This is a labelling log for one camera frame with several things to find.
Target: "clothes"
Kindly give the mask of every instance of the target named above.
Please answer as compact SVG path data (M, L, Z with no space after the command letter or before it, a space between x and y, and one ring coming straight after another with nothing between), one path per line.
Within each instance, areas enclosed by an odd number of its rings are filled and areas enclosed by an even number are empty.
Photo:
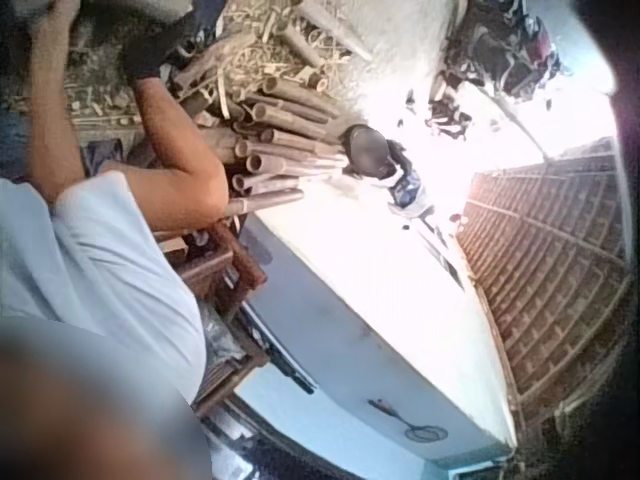
M206 362L192 293L158 248L126 178L109 172L49 210L0 179L0 315L57 320L151 354L192 402Z

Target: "pile of bamboo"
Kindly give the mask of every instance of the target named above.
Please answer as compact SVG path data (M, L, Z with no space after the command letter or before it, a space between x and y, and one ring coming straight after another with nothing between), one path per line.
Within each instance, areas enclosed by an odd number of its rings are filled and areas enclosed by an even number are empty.
M271 77L260 93L234 91L232 102L246 115L232 127L243 172L231 178L237 197L227 215L300 200L305 184L342 175L348 160L330 132L341 112L330 98Z

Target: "person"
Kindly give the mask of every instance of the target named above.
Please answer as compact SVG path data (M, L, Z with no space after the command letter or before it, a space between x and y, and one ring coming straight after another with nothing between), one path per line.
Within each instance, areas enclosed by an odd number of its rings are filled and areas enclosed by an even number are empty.
M215 222L228 190L222 163L159 71L167 52L212 12L194 8L125 55L146 136L164 168L104 162L87 178L92 169L63 90L80 3L54 0L31 29L29 181L0 179L0 316L65 322L150 354L191 403L206 362L200 313L152 232Z

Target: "bamboo tube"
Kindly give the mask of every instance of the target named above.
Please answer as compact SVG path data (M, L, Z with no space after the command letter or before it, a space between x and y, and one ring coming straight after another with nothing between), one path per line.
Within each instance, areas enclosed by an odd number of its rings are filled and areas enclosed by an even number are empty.
M264 95L258 95L256 93L242 94L236 90L233 92L233 101L236 103L246 103L247 105L255 105L256 103L264 103L271 107L279 108L285 112L293 113L306 120L311 120L316 123L329 123L331 119L327 114L314 110L313 108L305 107L293 102L287 102L279 98L265 97Z
M326 143L322 143L317 140L309 140L308 138L281 132L280 130L275 130L273 128L269 128L262 132L260 135L260 141L315 153L322 158L346 158L342 153L342 147L339 145L327 145Z
M264 103L254 105L252 114L256 122L297 132L310 138L322 139L327 136L325 129L318 126L318 124L309 122L292 113L270 107Z
M247 170L254 174L291 175L304 177L307 175L335 174L341 168L306 165L274 155L251 155L247 158Z
M318 92L301 87L296 82L271 77L262 84L262 91L267 95L284 98L292 102L301 103L311 108L325 112L332 118L340 116L340 110L333 102Z
M231 179L231 185L237 192L244 192L247 188L251 188L258 183L262 183L265 180L272 178L273 175L234 175Z
M311 45L307 43L305 38L290 23L281 23L278 25L278 36L308 65L314 68L320 68L324 65L324 60Z
M317 73L312 73L307 82L307 87L322 93L329 87L329 80Z
M302 198L304 198L304 192L298 189L284 192L261 193L245 198L233 198L229 201L224 216L233 217L235 215L244 215L245 213L255 212L256 210L285 205Z
M253 186L251 188L251 195L257 195L258 193L277 192L288 190L290 188L298 188L299 185L299 177L273 177L271 180L266 180Z
M367 47L365 47L364 43L362 43L362 40L344 23L327 12L315 1L297 0L294 2L294 5L297 5L300 16L306 18L317 27L320 27L331 37L335 38L338 43L341 43L353 53L364 58L367 62L371 61L373 55Z
M256 143L248 140L238 140L235 146L235 154L238 158L247 158L253 154L274 155L276 157L294 160L309 165L323 165L328 167L344 167L348 163L347 158L335 156L322 158L315 153L297 150L295 148L284 147L282 145L273 145L270 143Z

